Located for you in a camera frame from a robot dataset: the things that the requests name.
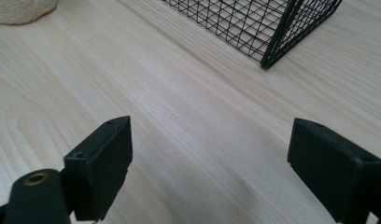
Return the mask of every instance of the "black wire basket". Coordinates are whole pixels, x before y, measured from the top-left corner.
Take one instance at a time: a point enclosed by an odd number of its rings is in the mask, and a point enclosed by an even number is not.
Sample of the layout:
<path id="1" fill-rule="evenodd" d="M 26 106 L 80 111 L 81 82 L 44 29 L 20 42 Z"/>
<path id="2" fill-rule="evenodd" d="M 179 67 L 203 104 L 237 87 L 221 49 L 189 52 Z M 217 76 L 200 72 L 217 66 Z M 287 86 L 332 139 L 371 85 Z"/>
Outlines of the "black wire basket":
<path id="1" fill-rule="evenodd" d="M 342 0 L 163 0 L 268 69 Z"/>

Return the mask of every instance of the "light wood surface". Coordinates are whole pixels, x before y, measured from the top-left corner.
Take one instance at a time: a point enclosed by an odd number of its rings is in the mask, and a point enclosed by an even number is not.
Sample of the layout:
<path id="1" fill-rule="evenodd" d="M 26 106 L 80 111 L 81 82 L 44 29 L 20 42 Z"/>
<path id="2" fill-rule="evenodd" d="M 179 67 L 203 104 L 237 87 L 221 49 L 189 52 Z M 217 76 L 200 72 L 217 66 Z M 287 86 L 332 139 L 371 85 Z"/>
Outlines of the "light wood surface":
<path id="1" fill-rule="evenodd" d="M 381 0 L 345 0 L 268 71 L 160 0 L 0 25 L 0 205 L 125 115 L 134 162 L 104 223 L 334 223 L 287 163 L 292 122 L 381 158 Z"/>

